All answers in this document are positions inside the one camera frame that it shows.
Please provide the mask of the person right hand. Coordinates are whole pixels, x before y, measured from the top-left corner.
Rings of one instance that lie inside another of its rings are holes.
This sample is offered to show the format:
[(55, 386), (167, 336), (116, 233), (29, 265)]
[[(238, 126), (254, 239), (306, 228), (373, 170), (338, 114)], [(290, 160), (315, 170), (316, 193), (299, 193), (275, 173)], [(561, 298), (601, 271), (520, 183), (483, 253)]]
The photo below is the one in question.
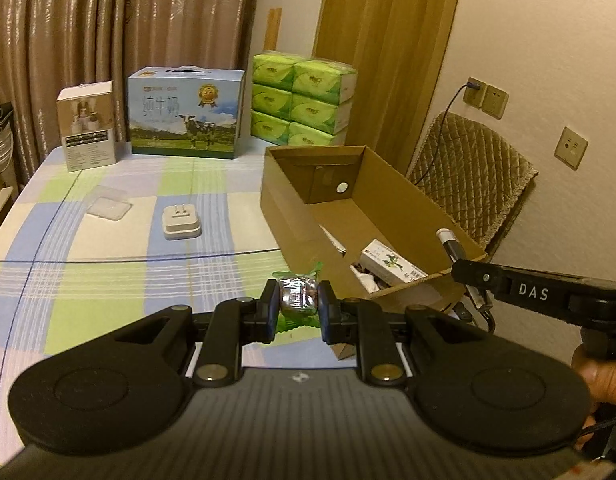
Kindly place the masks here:
[(581, 344), (572, 356), (572, 367), (590, 390), (592, 404), (585, 427), (593, 426), (596, 423), (593, 413), (600, 403), (616, 405), (616, 361), (593, 359)]

